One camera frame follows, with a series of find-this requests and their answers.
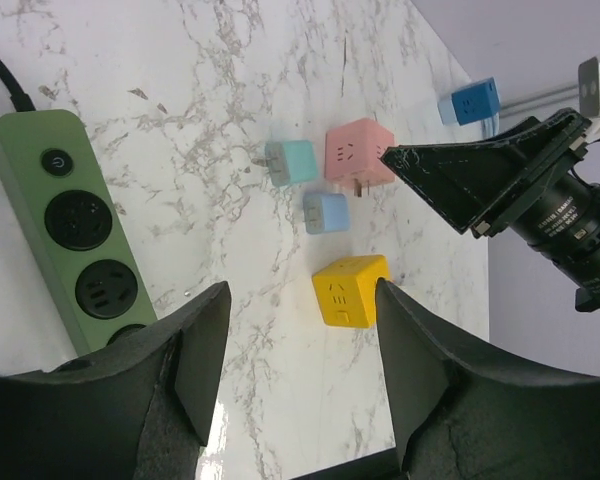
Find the light blue plug adapter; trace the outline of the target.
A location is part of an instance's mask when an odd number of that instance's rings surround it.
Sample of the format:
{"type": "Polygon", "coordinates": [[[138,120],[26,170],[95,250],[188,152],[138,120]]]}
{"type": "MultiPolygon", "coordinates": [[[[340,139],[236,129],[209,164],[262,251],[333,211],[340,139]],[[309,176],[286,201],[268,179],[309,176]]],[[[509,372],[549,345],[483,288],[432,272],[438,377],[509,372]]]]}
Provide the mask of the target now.
{"type": "Polygon", "coordinates": [[[341,193],[308,193],[303,198],[308,234],[344,232],[350,228],[348,201],[341,193]]]}

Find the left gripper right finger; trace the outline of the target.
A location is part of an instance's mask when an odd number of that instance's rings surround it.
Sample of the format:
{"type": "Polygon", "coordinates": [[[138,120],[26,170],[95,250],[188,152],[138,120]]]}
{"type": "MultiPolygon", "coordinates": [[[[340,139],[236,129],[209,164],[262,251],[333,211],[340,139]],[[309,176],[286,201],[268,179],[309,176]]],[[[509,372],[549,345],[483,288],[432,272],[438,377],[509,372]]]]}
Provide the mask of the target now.
{"type": "Polygon", "coordinates": [[[376,309],[409,478],[600,479],[600,377],[500,349],[386,280],[376,309]]]}

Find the teal plug adapter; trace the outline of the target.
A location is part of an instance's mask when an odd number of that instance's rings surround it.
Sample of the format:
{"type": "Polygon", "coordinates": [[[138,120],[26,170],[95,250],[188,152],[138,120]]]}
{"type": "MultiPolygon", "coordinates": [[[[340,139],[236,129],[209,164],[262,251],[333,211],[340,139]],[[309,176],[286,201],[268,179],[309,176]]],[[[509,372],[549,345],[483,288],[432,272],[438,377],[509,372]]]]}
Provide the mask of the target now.
{"type": "Polygon", "coordinates": [[[318,167],[313,145],[309,140],[267,142],[261,157],[252,163],[266,167],[275,187],[285,187],[313,181],[318,167]]]}

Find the dark blue cube adapter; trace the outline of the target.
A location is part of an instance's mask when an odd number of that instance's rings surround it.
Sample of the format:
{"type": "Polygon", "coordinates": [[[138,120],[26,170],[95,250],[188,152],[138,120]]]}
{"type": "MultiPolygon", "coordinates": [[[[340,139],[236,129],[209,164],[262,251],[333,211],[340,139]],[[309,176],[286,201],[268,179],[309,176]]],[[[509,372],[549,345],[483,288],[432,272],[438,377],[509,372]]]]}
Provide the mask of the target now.
{"type": "Polygon", "coordinates": [[[491,118],[501,110],[500,98],[493,77],[454,91],[451,94],[451,102],[459,125],[491,118]]]}

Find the yellow cube plug adapter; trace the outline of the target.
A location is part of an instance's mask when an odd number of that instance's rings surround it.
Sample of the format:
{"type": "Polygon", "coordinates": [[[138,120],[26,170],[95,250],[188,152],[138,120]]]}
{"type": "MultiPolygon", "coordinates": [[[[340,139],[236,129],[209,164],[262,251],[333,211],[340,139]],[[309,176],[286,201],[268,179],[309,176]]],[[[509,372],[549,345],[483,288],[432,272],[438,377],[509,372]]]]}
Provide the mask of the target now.
{"type": "Polygon", "coordinates": [[[383,255],[343,257],[312,276],[312,285],[326,325],[371,328],[376,323],[375,290],[390,277],[383,255]]]}

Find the green power strip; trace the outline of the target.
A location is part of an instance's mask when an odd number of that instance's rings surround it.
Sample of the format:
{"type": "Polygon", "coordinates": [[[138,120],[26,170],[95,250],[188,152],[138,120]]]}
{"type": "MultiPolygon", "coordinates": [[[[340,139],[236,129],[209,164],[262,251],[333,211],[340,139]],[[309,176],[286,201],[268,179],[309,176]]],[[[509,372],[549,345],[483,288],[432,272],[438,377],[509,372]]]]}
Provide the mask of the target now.
{"type": "Polygon", "coordinates": [[[155,322],[78,116],[1,116],[0,180],[78,355],[155,322]]]}

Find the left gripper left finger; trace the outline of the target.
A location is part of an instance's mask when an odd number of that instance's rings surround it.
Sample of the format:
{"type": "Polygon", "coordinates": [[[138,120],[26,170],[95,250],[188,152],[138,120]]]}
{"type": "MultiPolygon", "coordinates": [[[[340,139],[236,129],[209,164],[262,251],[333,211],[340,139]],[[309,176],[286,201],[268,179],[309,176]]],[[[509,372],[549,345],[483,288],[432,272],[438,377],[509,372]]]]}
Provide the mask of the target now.
{"type": "Polygon", "coordinates": [[[219,282],[50,372],[0,376],[0,479],[191,479],[230,322],[219,282]]]}

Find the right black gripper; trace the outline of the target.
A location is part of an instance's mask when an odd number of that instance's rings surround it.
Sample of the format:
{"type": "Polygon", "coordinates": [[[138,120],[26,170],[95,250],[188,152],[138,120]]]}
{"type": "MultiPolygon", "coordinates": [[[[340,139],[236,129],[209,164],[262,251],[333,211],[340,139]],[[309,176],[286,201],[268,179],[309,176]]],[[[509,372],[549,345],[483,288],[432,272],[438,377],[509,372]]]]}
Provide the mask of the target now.
{"type": "Polygon", "coordinates": [[[576,310],[593,312],[600,309],[600,184],[568,173],[583,158],[590,126],[577,111],[560,110],[486,140],[390,147],[382,163],[461,234],[510,226],[578,286],[576,310]]]}

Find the pink cube plug adapter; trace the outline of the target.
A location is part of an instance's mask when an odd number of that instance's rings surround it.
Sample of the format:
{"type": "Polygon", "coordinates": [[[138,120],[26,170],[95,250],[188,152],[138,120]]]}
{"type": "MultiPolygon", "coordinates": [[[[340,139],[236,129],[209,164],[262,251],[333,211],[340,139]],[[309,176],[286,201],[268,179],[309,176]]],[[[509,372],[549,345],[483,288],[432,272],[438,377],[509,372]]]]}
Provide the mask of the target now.
{"type": "Polygon", "coordinates": [[[392,183],[395,175],[381,158],[394,145],[394,134],[369,118],[331,128],[325,135],[325,179],[357,196],[392,183]]]}

